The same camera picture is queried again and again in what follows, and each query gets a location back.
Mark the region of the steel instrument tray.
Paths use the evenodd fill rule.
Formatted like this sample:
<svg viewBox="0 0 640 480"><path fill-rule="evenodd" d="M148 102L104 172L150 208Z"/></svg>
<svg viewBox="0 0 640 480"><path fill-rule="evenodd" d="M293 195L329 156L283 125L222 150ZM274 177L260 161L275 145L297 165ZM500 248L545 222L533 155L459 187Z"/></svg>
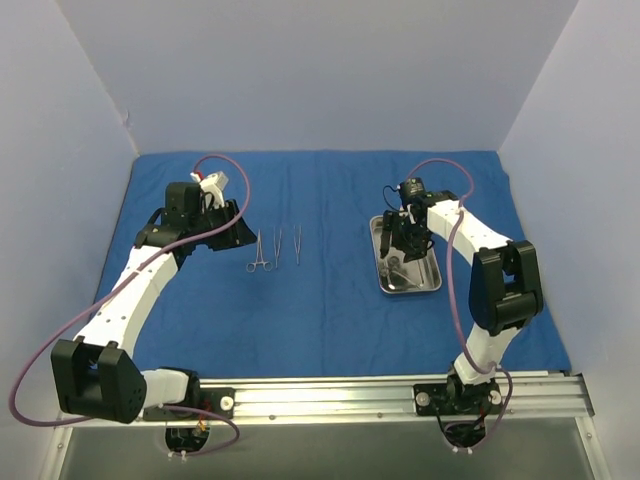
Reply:
<svg viewBox="0 0 640 480"><path fill-rule="evenodd" d="M437 262L437 258L433 249L431 249L427 256L421 260L412 261L409 263L403 262L403 254L401 251L391 247L387 256L397 256L403 263L403 267L413 278L416 278L422 287L418 289L408 289L399 292L393 292L387 290L383 285L379 277L378 264L382 260L380 258L380 234L382 228L382 216L374 216L370 219L369 229L373 245L373 252L375 258L375 267L378 278L378 285L381 291L387 295L414 295L414 294L426 294L439 290L443 284L441 272Z"/></svg>

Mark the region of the steel tweezers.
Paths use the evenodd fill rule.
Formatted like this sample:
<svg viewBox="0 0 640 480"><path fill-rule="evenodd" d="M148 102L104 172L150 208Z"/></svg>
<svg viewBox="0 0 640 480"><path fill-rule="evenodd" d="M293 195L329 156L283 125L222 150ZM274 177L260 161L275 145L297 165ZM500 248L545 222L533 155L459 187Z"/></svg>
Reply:
<svg viewBox="0 0 640 480"><path fill-rule="evenodd" d="M283 238L283 229L281 227L273 229L273 250L274 250L274 268L279 267L279 260L281 256L281 245Z"/></svg>
<svg viewBox="0 0 640 480"><path fill-rule="evenodd" d="M296 265L299 266L301 264L301 246L302 246L302 227L300 225L295 225L293 227L293 243L294 243Z"/></svg>

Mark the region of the steel forceps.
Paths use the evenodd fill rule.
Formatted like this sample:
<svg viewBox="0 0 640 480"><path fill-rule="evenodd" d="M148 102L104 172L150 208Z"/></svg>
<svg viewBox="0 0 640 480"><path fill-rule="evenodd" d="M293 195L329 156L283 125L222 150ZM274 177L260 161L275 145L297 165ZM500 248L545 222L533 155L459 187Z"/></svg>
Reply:
<svg viewBox="0 0 640 480"><path fill-rule="evenodd" d="M246 271L248 273L255 273L259 269L262 269L265 272L269 272L273 269L273 264L264 256L261 230L258 230L257 233L255 259L246 264Z"/></svg>

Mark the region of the blue surgical drape cloth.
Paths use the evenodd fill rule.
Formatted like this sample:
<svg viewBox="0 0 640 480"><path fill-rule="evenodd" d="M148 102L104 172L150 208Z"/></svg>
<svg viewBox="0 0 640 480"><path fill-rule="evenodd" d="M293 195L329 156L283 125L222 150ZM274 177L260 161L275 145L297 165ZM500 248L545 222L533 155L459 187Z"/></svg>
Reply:
<svg viewBox="0 0 640 480"><path fill-rule="evenodd" d="M393 201L390 188L416 170L431 190L466 196L493 230L523 230L499 156L491 151L238 152L138 158L99 286L118 279L134 238L164 202L168 184L194 166L226 172L228 196L247 206L279 267L248 273L256 248L198 248L168 283L134 348L138 368L179 367L204 378L346 377L445 372L458 356L445 289L384 294L376 277L369 222ZM302 227L296 265L293 227Z"/></svg>

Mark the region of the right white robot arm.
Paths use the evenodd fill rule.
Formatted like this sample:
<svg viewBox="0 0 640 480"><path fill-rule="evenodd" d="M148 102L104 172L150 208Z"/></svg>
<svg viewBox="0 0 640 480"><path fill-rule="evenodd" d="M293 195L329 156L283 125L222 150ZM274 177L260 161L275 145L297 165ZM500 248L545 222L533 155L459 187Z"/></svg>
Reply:
<svg viewBox="0 0 640 480"><path fill-rule="evenodd" d="M395 249L405 263L429 254L433 238L447 242L447 265L459 253L470 265L468 306L474 322L469 335L460 326L462 353L453 363L444 400L455 412L480 400L480 385L495 377L509 344L543 309L535 247L514 241L476 218L450 191L428 191L414 177L396 187L401 207L382 215L379 257Z"/></svg>

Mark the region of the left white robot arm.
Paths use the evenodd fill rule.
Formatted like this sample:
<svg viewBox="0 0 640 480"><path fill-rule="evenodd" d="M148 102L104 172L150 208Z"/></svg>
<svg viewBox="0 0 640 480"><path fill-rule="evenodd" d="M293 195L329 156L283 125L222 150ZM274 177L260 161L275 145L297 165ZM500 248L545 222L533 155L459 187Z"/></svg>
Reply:
<svg viewBox="0 0 640 480"><path fill-rule="evenodd" d="M179 419L202 405L196 372L163 367L140 371L134 348L154 304L194 250L222 251L256 242L216 172L172 182L165 203L137 233L127 264L107 300L71 340L59 340L51 364L60 408L67 414L123 424L166 405Z"/></svg>

